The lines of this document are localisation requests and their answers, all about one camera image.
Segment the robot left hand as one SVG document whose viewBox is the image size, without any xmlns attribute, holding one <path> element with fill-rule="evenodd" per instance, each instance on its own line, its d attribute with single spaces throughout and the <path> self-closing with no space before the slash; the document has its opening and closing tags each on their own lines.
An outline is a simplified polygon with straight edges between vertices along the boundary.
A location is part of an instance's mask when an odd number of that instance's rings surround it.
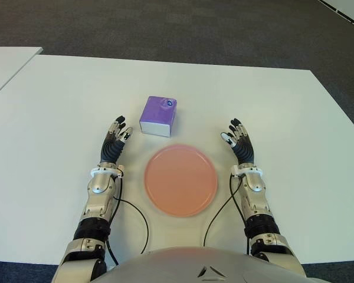
<svg viewBox="0 0 354 283">
<path fill-rule="evenodd" d="M 118 161 L 126 142 L 130 139 L 133 133 L 132 127 L 128 127 L 126 130 L 123 129 L 126 126 L 124 121 L 125 117 L 119 116 L 110 125 L 101 147 L 101 163 L 106 162 L 115 164 Z"/>
</svg>

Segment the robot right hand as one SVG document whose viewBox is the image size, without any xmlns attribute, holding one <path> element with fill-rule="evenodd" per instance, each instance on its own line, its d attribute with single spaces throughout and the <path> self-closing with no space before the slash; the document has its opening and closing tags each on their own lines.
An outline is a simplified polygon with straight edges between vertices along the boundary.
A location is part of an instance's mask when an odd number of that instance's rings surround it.
<svg viewBox="0 0 354 283">
<path fill-rule="evenodd" d="M 230 121 L 230 132 L 222 132 L 221 138 L 235 154 L 238 164 L 254 163 L 254 149 L 246 128 L 238 119 Z"/>
</svg>

